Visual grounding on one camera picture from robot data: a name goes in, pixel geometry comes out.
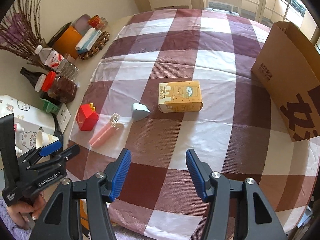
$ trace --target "red toy box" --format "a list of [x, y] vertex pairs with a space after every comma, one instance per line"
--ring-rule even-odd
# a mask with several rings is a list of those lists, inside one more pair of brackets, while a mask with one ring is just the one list
[[91, 131], [96, 125], [99, 116], [92, 103], [81, 105], [76, 117], [76, 121], [81, 131]]

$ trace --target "red lid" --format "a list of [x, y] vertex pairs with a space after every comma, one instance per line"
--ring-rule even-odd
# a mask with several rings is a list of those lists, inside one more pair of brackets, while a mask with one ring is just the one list
[[44, 92], [47, 92], [49, 90], [49, 88], [52, 86], [52, 83], [53, 83], [55, 77], [56, 77], [56, 73], [53, 71], [50, 71], [47, 74], [47, 77], [45, 78], [45, 80], [43, 82], [41, 90]]

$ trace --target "cup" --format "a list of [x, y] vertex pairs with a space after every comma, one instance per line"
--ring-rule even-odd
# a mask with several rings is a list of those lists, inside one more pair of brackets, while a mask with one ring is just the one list
[[102, 23], [101, 18], [98, 15], [93, 16], [89, 21], [88, 24], [97, 30], [97, 26]]
[[59, 138], [51, 134], [39, 131], [36, 138], [36, 148], [38, 149], [47, 146], [55, 141], [59, 141]]

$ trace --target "yellow handle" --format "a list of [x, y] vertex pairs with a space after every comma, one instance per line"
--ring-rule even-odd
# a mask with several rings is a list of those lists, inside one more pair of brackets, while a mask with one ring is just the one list
[[90, 103], [89, 106], [90, 106], [92, 111], [96, 111], [96, 108], [93, 106], [93, 103]]

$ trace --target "white lid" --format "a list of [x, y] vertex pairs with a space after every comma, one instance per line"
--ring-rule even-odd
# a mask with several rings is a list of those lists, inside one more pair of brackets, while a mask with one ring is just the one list
[[15, 146], [14, 148], [16, 150], [16, 154], [21, 154], [22, 153], [22, 150], [19, 149], [17, 146]]
[[41, 90], [42, 85], [43, 85], [44, 80], [45, 80], [46, 77], [47, 77], [47, 76], [46, 76], [45, 74], [42, 74], [42, 75], [39, 77], [39, 79], [38, 79], [38, 81], [37, 81], [37, 83], [36, 83], [36, 86], [35, 86], [35, 91], [39, 92], [39, 91]]
[[43, 47], [41, 45], [38, 45], [38, 47], [36, 47], [35, 53], [39, 54], [39, 52], [41, 51]]
[[21, 133], [24, 132], [24, 128], [21, 126], [21, 124], [19, 122], [14, 124], [16, 127], [16, 132]]

